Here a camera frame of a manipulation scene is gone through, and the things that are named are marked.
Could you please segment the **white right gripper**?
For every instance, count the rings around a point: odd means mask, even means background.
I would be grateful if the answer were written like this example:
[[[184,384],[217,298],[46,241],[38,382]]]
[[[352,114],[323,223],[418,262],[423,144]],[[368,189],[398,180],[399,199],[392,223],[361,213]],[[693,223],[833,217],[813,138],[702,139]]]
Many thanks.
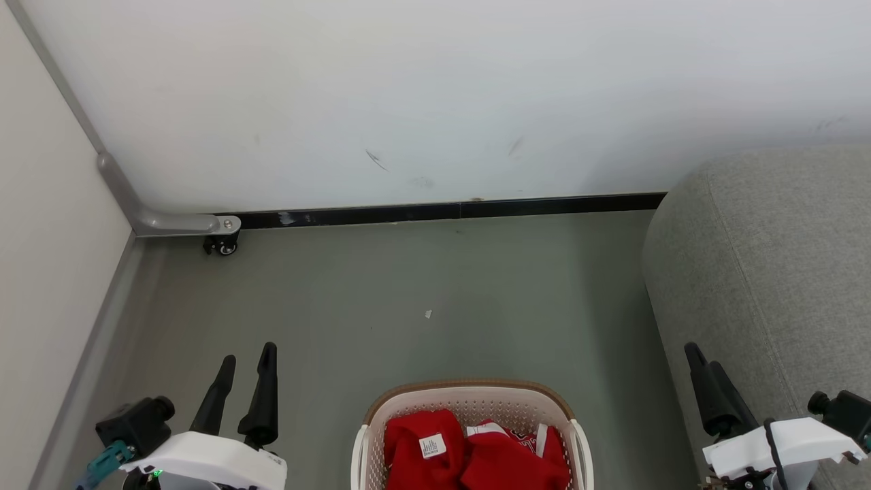
[[[822,460],[867,459],[858,443],[809,416],[759,427],[721,363],[709,362],[696,342],[684,352],[703,429],[709,436],[737,436],[703,450],[725,489],[808,490]]]

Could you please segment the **red garment with white label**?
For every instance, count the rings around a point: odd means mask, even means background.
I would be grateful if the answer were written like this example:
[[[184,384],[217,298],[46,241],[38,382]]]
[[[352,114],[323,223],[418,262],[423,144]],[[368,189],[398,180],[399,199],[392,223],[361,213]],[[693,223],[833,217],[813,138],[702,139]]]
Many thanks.
[[[421,410],[386,425],[386,490],[461,490],[466,460],[465,433],[451,410]]]

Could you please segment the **grey metal frame leg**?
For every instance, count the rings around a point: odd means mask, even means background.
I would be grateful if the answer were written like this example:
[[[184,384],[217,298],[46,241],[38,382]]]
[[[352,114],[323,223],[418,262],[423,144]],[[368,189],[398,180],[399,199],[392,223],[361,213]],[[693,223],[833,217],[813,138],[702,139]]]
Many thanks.
[[[224,236],[237,235],[242,220],[235,215],[174,214],[158,211],[146,205],[137,195],[133,184],[125,176],[118,161],[101,140],[94,124],[75,96],[74,90],[57,65],[56,59],[44,43],[21,0],[4,0],[22,33],[30,42],[35,55],[52,78],[57,90],[84,131],[85,137],[97,153],[95,165],[109,192],[112,193],[122,214],[127,218],[137,237]]]

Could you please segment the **grey fabric sofa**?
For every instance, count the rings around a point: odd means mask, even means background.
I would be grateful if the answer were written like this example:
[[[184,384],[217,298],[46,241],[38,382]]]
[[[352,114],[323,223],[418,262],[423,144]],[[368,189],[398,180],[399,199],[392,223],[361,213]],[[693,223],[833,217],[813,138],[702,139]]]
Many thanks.
[[[706,162],[663,198],[642,260],[697,480],[712,438],[688,342],[721,363],[758,421],[808,416],[816,391],[871,401],[871,146]]]

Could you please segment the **red garment with white stripes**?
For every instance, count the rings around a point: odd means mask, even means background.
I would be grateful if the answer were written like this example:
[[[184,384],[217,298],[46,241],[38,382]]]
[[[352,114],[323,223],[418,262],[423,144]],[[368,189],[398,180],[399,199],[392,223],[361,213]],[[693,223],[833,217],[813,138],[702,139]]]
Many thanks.
[[[466,428],[466,490],[568,490],[572,475],[563,441],[554,426],[539,424],[530,434],[491,419]]]

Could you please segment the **black baseboard strip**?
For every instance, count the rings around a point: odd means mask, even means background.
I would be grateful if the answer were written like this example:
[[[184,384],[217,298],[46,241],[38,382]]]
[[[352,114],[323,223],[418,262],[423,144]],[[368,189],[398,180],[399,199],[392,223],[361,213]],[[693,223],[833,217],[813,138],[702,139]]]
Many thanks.
[[[326,227],[448,221],[523,215],[610,213],[650,210],[659,207],[665,193],[620,193],[542,199],[485,199],[449,203],[426,203],[388,207],[298,209],[239,213],[242,229]]]

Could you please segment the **black caster wheel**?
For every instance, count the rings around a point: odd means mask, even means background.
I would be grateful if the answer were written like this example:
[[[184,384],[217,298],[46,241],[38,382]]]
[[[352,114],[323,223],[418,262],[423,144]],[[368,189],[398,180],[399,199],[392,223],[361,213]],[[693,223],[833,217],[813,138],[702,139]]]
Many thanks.
[[[207,235],[205,236],[203,242],[203,248],[205,254],[211,255],[212,253],[217,253],[222,255],[222,257],[227,257],[227,255],[232,255],[237,250],[237,239],[239,239],[239,232],[233,233],[233,235]]]

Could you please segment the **cream perforated laundry basket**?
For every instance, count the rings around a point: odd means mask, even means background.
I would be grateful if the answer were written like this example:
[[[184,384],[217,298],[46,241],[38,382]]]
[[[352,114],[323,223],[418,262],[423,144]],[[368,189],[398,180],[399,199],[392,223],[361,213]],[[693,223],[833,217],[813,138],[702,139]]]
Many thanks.
[[[567,490],[596,490],[591,447],[570,405],[538,382],[497,378],[414,382],[376,398],[352,446],[350,490],[386,489],[383,446],[389,419],[439,409],[451,410],[462,425],[492,419],[517,431],[529,431],[537,424],[554,426],[572,475]]]

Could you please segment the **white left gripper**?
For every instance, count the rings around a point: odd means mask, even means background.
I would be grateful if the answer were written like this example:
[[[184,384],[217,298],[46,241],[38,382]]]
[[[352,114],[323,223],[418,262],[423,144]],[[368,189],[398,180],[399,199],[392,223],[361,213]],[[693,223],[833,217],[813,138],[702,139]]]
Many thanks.
[[[236,357],[222,360],[214,382],[206,391],[190,431],[168,438],[142,459],[121,465],[124,472],[159,471],[159,480],[174,475],[177,488],[203,485],[236,490],[285,490],[285,460],[265,449],[279,437],[279,379],[277,346],[266,342],[257,366],[258,381],[248,413],[237,426],[244,443],[218,437],[227,396],[233,387]]]

